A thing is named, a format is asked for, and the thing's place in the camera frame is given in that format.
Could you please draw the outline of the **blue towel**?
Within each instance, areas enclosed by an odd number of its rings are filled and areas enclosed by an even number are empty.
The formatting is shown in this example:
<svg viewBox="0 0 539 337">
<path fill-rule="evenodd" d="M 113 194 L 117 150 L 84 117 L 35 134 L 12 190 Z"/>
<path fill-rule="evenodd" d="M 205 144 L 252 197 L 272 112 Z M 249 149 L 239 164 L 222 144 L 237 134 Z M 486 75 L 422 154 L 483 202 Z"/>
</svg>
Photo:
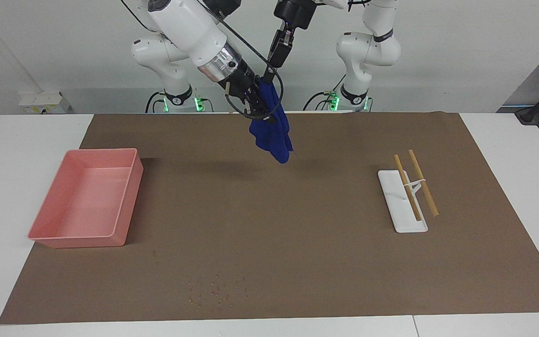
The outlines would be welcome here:
<svg viewBox="0 0 539 337">
<path fill-rule="evenodd" d="M 293 151 L 287 115 L 279 103 L 279 96 L 274 84 L 260 80 L 259 85 L 263 102 L 267 104 L 269 110 L 275 110 L 272 117 L 276 121 L 252 120 L 249 133 L 255 138 L 257 147 L 268 151 L 280 164 L 285 164 Z"/>
</svg>

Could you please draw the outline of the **white wall socket box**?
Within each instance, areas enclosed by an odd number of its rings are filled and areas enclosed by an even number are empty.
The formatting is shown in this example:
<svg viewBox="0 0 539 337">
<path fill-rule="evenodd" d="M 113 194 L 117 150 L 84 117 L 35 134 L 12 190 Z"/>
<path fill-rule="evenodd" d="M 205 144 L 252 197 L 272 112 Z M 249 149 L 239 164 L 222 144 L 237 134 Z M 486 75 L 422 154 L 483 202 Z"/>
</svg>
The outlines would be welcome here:
<svg viewBox="0 0 539 337">
<path fill-rule="evenodd" d="M 59 91 L 21 94 L 19 107 L 24 113 L 71 114 L 73 107 Z"/>
</svg>

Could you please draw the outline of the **water droplets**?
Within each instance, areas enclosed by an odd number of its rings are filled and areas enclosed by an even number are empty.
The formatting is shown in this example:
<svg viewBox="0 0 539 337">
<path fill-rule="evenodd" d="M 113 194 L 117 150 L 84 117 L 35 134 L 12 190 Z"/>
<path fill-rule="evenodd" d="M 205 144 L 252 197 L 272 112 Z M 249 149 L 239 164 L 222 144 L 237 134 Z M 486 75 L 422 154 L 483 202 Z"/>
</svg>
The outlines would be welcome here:
<svg viewBox="0 0 539 337">
<path fill-rule="evenodd" d="M 197 312 L 203 310 L 221 312 L 225 308 L 234 308 L 237 303 L 246 300 L 248 278 L 245 275 L 230 277 L 223 274 L 203 275 L 190 278 L 186 286 L 187 301 Z"/>
</svg>

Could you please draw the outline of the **white rack with wooden rods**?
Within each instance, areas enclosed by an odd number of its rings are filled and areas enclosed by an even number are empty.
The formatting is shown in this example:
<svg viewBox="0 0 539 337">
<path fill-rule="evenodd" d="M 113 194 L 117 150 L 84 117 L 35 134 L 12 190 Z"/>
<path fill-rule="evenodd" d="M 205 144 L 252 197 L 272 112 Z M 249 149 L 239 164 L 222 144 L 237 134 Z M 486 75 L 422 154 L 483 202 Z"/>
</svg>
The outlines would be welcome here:
<svg viewBox="0 0 539 337">
<path fill-rule="evenodd" d="M 394 155 L 396 170 L 380 170 L 377 177 L 395 231 L 397 233 L 425 233 L 428 232 L 429 228 L 417 193 L 420 190 L 423 191 L 432 216 L 439 216 L 440 211 L 433 199 L 415 152 L 409 149 L 408 155 L 418 177 L 416 181 L 410 180 L 399 155 Z"/>
</svg>

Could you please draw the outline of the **pink plastic bin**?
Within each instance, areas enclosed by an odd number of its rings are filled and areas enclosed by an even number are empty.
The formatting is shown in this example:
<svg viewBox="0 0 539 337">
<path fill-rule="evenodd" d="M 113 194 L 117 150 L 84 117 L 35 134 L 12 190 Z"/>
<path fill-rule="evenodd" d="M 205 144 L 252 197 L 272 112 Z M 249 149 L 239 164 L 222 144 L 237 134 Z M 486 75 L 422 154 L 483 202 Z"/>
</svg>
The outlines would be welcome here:
<svg viewBox="0 0 539 337">
<path fill-rule="evenodd" d="M 28 239 L 51 248 L 123 246 L 143 172 L 135 148 L 66 152 Z"/>
</svg>

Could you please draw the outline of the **brown table mat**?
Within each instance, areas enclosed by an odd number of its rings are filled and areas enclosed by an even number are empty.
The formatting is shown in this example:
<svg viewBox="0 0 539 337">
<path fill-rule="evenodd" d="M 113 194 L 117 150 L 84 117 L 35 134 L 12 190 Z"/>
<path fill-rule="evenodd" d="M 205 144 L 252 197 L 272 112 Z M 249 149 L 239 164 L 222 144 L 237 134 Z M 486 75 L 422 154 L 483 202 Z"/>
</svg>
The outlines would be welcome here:
<svg viewBox="0 0 539 337">
<path fill-rule="evenodd" d="M 135 148 L 126 244 L 36 243 L 0 324 L 539 312 L 539 252 L 462 117 L 291 114 L 286 164 L 235 115 L 96 115 L 82 149 Z M 397 233 L 377 173 L 440 211 Z M 197 312 L 187 281 L 245 275 L 249 297 Z"/>
</svg>

